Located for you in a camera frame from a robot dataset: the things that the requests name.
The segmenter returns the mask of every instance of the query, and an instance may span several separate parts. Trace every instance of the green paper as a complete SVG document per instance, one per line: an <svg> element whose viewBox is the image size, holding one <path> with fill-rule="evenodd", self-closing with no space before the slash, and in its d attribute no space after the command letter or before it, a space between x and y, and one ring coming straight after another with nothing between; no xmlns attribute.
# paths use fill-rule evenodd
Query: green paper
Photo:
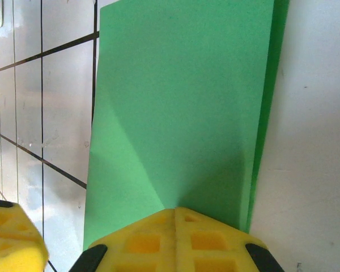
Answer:
<svg viewBox="0 0 340 272"><path fill-rule="evenodd" d="M101 9L85 248L176 206L247 230L273 4Z"/></svg>

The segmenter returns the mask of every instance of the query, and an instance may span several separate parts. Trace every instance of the black rubber tip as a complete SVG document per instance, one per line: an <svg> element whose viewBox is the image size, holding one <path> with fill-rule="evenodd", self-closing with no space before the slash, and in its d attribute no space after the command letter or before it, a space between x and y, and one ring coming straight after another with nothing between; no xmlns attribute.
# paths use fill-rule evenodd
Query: black rubber tip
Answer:
<svg viewBox="0 0 340 272"><path fill-rule="evenodd" d="M284 272L267 249L255 244L247 244L245 248L260 272Z"/></svg>
<svg viewBox="0 0 340 272"><path fill-rule="evenodd" d="M85 250L69 272L95 272L107 251L106 245L96 245Z"/></svg>
<svg viewBox="0 0 340 272"><path fill-rule="evenodd" d="M13 203L5 200L0 200L0 207L1 208L11 208L13 207Z"/></svg>

